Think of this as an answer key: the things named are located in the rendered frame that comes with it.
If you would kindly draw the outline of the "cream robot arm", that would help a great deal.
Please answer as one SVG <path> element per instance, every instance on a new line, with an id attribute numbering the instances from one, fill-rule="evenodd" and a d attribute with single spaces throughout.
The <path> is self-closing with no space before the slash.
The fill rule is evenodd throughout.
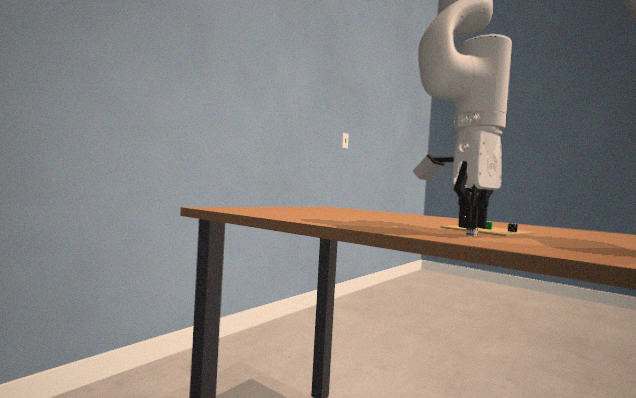
<path id="1" fill-rule="evenodd" d="M 456 131 L 505 129 L 511 39 L 496 34 L 477 36 L 465 41 L 460 53 L 453 43 L 453 38 L 475 34 L 488 25 L 493 1 L 440 3 L 442 12 L 426 29 L 418 48 L 424 90 L 432 97 L 455 102 Z M 427 155 L 413 173 L 431 180 L 443 162 L 453 161 L 454 157 Z"/>

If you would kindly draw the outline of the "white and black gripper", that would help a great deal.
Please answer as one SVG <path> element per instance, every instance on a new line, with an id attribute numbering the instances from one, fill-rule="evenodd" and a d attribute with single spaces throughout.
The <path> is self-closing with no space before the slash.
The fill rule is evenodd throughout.
<path id="1" fill-rule="evenodd" d="M 501 135 L 495 129 L 456 132 L 452 181 L 459 197 L 460 228 L 486 228 L 489 197 L 501 186 Z"/>

